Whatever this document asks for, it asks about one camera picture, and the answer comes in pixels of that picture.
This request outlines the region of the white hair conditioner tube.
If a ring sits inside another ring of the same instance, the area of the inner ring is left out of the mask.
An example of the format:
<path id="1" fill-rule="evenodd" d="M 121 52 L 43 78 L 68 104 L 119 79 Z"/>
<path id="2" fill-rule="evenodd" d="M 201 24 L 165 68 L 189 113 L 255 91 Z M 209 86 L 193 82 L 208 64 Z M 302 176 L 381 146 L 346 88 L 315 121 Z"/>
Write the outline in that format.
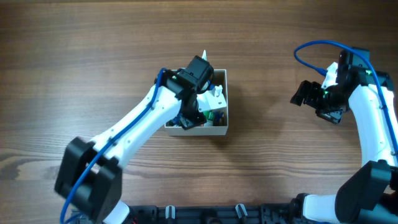
<path id="1" fill-rule="evenodd" d="M 206 50 L 204 50 L 204 51 L 203 51 L 203 53 L 202 53 L 202 56 L 201 56 L 201 57 L 202 57 L 202 59 L 203 59 L 203 60 L 207 60 L 207 54 L 206 54 Z"/>

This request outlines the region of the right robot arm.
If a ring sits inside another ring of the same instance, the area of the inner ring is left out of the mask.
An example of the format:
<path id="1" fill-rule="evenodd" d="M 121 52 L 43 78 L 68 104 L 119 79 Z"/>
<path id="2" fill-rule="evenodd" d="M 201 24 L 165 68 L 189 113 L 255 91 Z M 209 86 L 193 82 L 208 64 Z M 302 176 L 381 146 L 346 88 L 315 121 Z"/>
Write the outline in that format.
<path id="1" fill-rule="evenodd" d="M 327 69 L 306 67 L 323 83 L 303 81 L 290 102 L 309 105 L 330 123 L 352 111 L 361 146 L 361 168 L 332 195 L 299 194 L 291 217 L 317 223 L 397 223 L 397 118 L 388 73 L 374 69 L 369 51 L 330 41 L 342 49 Z"/>

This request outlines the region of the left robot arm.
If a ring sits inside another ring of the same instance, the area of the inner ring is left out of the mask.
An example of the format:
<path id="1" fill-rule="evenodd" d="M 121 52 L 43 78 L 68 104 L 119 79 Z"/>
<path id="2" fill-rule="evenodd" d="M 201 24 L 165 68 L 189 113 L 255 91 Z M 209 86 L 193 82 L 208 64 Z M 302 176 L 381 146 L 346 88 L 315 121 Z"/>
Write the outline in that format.
<path id="1" fill-rule="evenodd" d="M 60 223 L 75 206 L 92 223 L 124 223 L 131 213 L 121 201 L 123 170 L 136 152 L 165 123 L 175 119 L 189 130 L 206 123 L 198 96 L 211 86 L 214 68 L 194 56 L 185 68 L 161 68 L 145 98 L 105 132 L 86 142 L 79 137 L 65 149 L 55 191 L 65 198 Z"/>

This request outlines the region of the green soap box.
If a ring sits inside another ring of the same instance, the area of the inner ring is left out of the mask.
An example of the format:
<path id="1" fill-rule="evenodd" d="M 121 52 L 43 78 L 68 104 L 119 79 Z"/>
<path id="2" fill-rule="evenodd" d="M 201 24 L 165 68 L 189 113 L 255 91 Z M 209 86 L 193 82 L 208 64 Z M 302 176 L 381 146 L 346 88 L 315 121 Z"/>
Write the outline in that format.
<path id="1" fill-rule="evenodd" d="M 205 116 L 208 121 L 214 121 L 218 115 L 217 111 L 206 111 Z"/>

